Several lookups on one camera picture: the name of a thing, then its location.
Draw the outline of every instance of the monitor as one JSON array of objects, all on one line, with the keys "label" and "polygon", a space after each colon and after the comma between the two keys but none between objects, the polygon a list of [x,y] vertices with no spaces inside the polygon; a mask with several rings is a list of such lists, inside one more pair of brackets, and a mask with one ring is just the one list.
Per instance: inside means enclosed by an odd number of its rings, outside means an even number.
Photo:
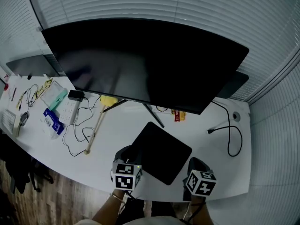
[{"label": "monitor", "polygon": [[201,114],[249,50],[220,35],[149,19],[96,19],[42,31],[77,90]]},{"label": "monitor", "polygon": [[49,77],[59,77],[58,73],[43,55],[14,60],[6,65],[15,75],[42,77],[44,74],[47,74]]}]

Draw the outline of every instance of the power strip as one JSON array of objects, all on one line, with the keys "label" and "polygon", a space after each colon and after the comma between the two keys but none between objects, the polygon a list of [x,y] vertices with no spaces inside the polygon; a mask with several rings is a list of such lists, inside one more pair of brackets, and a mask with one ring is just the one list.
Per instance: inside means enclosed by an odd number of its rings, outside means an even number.
[{"label": "power strip", "polygon": [[64,108],[62,109],[59,121],[65,125],[72,124],[74,122],[79,104],[79,101],[73,101],[67,98],[66,103],[64,104]]}]

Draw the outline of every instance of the black tablet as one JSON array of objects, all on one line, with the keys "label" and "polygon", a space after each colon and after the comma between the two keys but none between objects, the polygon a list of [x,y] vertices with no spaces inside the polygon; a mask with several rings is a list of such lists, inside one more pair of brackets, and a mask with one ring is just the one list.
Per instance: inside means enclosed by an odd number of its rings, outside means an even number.
[{"label": "black tablet", "polygon": [[142,168],[166,185],[171,185],[192,149],[149,122],[132,144],[142,149]]}]

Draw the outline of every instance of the white desk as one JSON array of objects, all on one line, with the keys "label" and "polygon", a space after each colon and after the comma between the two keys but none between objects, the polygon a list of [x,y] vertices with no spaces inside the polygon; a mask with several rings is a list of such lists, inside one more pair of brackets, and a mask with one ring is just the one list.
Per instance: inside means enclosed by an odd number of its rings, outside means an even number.
[{"label": "white desk", "polygon": [[[15,98],[9,100],[9,89],[3,92],[0,100],[0,111],[9,108],[14,113],[23,113],[28,107],[23,100],[21,111],[16,109],[16,104],[21,94],[33,84],[39,86],[45,82],[43,77],[18,78],[12,76],[9,80],[11,93],[13,87],[17,87]],[[54,78],[61,86],[68,90],[74,89],[66,77]],[[90,100],[90,106],[98,98],[97,94],[85,93]],[[186,120],[174,122],[174,117],[169,114],[158,113],[165,125],[165,131],[190,146],[193,149],[191,157],[197,157],[205,162],[215,173],[218,184],[208,200],[226,198],[248,192],[251,170],[251,135],[250,117],[247,103],[216,98],[214,101],[224,105],[230,116],[237,111],[241,115],[239,123],[231,121],[231,125],[240,128],[243,135],[243,147],[237,157],[227,154],[228,130],[222,129],[210,135],[206,133],[209,128],[228,126],[227,114],[224,109],[211,103],[201,115],[188,113]],[[80,107],[87,107],[84,100]],[[79,139],[83,139],[81,129],[94,127],[100,113],[101,104],[96,103],[95,115],[89,121],[77,128]],[[38,99],[33,108],[29,110],[29,119],[24,127],[21,127],[18,138],[12,138],[30,155],[56,172],[99,190],[111,192],[113,185],[110,179],[110,170],[115,153],[121,148],[132,144],[144,126],[152,121],[157,122],[140,103],[126,102],[104,114],[104,120],[95,137],[89,155],[80,154],[72,157],[68,148],[62,143],[64,132],[56,140],[50,140],[42,131],[40,118],[46,109],[41,99]],[[78,121],[83,121],[90,116],[90,111],[81,109]],[[78,143],[74,137],[73,128],[68,128],[66,142],[73,153],[84,150],[87,142]],[[240,147],[240,134],[234,128],[231,129],[230,151],[235,154]],[[142,180],[138,184],[133,196],[153,201],[182,202],[183,183],[187,176],[188,162],[172,183],[167,186],[151,175],[143,172]]]}]

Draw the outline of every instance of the white cable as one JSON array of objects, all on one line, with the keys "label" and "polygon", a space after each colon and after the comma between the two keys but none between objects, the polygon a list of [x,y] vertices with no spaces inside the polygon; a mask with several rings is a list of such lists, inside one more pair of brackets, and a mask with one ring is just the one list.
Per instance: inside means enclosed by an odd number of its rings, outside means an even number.
[{"label": "white cable", "polygon": [[186,212],[186,214],[184,215],[183,220],[186,218],[186,215],[188,214],[188,210],[189,210],[189,206],[190,206],[190,205],[191,205],[191,202],[188,204],[187,212]]}]

